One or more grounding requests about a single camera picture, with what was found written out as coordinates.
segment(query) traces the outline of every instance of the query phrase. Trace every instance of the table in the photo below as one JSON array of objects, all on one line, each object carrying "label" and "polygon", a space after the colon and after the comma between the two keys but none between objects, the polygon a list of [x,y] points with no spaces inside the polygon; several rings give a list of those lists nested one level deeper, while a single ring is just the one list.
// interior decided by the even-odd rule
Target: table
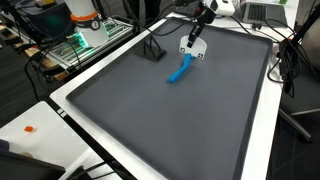
[{"label": "table", "polygon": [[[25,132],[26,126],[32,126],[34,131]],[[60,180],[66,179],[80,165],[86,169],[103,162],[44,101],[2,127],[0,139],[9,141],[11,152],[28,152],[35,159],[64,167],[66,173]],[[108,165],[103,165],[89,172],[89,175],[96,177],[112,171]],[[101,179],[121,178],[117,174],[112,174]]]},{"label": "table", "polygon": [[[295,17],[297,13],[299,1],[292,0],[288,1],[285,6],[287,21],[290,27],[294,26]],[[151,27],[155,29],[160,26],[165,20],[159,21],[157,24]],[[239,27],[237,23],[229,18],[223,18],[215,20],[212,26],[217,27],[228,27],[234,28]],[[250,25],[244,24],[246,28],[250,28]],[[282,33],[289,35],[290,31],[287,29],[279,29]],[[279,38],[278,35],[271,33],[272,31],[263,27],[261,31]],[[135,156],[131,151],[126,149],[111,135],[101,129],[99,126],[94,124],[90,119],[84,116],[76,108],[74,108],[67,100],[66,96],[85,82],[87,79],[96,74],[103,67],[107,66],[114,59],[119,57],[121,54],[126,52],[134,44],[139,42],[142,38],[147,36],[147,31],[141,33],[136,38],[132,39],[127,44],[113,52],[112,54],[105,57],[103,60],[86,70],[78,77],[55,91],[50,95],[51,99],[54,100],[69,116],[71,116],[80,126],[82,126],[92,137],[94,137],[104,148],[107,150],[115,159],[117,159],[127,170],[129,170],[137,179],[164,179],[164,177]],[[269,66],[272,66],[275,62],[274,54],[270,57]],[[272,147],[272,140],[274,135],[274,129],[276,119],[278,115],[278,107],[280,103],[282,88],[281,85],[270,82],[265,76],[263,80],[262,90],[252,126],[251,137],[248,145],[247,155],[242,173],[243,180],[262,180],[265,179],[269,156]]]}]

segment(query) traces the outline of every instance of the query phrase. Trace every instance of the orange object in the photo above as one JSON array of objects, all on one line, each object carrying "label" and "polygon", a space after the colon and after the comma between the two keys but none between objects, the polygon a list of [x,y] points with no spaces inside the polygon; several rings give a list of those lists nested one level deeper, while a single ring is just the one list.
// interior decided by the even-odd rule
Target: orange object
[{"label": "orange object", "polygon": [[87,16],[75,16],[73,14],[71,14],[71,19],[74,21],[87,21],[90,19],[95,18],[98,15],[97,11],[93,12],[92,14],[89,14]]},{"label": "orange object", "polygon": [[24,128],[24,130],[27,131],[27,132],[31,132],[33,130],[33,127],[32,126],[26,126]]}]

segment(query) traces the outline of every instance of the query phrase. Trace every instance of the laptop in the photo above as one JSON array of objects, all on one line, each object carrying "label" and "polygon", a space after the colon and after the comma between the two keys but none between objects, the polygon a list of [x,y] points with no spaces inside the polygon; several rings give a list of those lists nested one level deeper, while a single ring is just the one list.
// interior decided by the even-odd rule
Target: laptop
[{"label": "laptop", "polygon": [[265,20],[275,19],[281,23],[276,21],[268,21],[268,23],[273,27],[287,27],[287,18],[282,5],[256,3],[249,0],[240,0],[240,4],[244,23],[266,25]]}]

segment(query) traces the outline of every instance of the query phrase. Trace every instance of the blue foam piece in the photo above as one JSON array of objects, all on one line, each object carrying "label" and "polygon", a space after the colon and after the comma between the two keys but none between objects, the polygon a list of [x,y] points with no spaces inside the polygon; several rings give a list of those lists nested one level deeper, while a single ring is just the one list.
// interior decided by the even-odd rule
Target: blue foam piece
[{"label": "blue foam piece", "polygon": [[180,78],[180,76],[189,68],[191,60],[193,60],[194,57],[191,54],[185,54],[183,64],[180,69],[178,69],[175,73],[173,73],[168,78],[168,83],[172,84],[176,80]]}]

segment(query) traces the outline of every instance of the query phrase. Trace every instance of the gray tabletop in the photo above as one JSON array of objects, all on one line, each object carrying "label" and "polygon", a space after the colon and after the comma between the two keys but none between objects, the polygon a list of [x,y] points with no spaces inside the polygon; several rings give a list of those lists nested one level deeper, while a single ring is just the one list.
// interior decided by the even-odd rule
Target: gray tabletop
[{"label": "gray tabletop", "polygon": [[[167,21],[158,32],[179,24]],[[133,47],[68,99],[169,179],[240,179],[272,43],[207,27],[206,58],[168,84],[183,61],[181,35],[191,29],[156,37],[168,51],[160,62],[135,55]]]}]

